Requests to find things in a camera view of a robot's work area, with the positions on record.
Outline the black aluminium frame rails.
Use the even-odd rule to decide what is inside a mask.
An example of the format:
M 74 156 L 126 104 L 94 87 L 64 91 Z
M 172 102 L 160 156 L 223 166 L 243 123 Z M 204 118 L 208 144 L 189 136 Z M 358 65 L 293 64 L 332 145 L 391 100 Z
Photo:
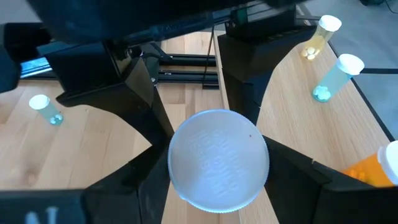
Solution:
M 169 60 L 144 60 L 152 82 L 199 83 L 204 89 L 218 88 L 218 74 L 214 55 L 170 54 Z M 21 78 L 26 80 L 56 80 L 46 58 L 21 63 Z

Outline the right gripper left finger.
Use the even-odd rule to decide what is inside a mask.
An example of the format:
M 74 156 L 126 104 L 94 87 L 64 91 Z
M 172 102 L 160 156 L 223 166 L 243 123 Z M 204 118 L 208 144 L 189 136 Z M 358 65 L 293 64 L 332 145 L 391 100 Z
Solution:
M 88 224 L 161 224 L 169 191 L 167 145 L 153 145 L 85 189 Z

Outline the yellow-green translucent medicine bottle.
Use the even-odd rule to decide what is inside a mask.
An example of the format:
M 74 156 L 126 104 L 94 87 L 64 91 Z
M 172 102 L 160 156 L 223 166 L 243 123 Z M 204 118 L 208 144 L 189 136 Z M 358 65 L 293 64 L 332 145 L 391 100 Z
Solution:
M 335 16 L 321 16 L 315 33 L 304 44 L 301 56 L 309 61 L 314 60 L 341 25 L 342 22 Z

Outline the large orange medicine bottle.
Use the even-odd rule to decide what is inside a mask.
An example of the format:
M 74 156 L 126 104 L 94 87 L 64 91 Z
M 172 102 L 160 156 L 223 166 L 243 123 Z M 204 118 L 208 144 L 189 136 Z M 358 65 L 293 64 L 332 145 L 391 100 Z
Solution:
M 344 174 L 375 187 L 398 186 L 398 141 L 345 169 Z

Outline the wooden shelf black frame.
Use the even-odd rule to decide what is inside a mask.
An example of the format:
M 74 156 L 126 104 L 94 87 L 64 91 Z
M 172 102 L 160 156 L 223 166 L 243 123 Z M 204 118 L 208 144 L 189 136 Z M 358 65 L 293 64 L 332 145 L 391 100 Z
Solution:
M 314 62 L 294 47 L 276 66 L 257 120 L 260 132 L 336 170 L 374 154 L 389 144 L 370 107 L 350 80 L 327 103 L 312 90 L 336 62 L 327 45 Z

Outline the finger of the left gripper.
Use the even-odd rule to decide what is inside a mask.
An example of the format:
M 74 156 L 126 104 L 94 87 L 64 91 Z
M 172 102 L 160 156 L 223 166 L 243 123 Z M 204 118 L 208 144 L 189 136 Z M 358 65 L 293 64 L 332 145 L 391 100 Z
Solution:
M 294 26 L 276 34 L 241 39 L 218 37 L 229 108 L 257 123 L 268 83 L 276 66 L 298 44 L 309 40 L 315 26 Z
M 65 107 L 88 105 L 119 116 L 151 144 L 174 130 L 141 58 L 118 64 L 106 42 L 69 46 L 45 56 L 64 92 Z

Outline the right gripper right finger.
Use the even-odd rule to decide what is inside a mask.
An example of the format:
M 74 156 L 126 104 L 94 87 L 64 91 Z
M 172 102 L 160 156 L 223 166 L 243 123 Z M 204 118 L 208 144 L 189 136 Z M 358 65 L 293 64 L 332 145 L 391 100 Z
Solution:
M 264 137 L 270 170 L 264 188 L 280 224 L 353 223 L 344 193 L 372 187 Z

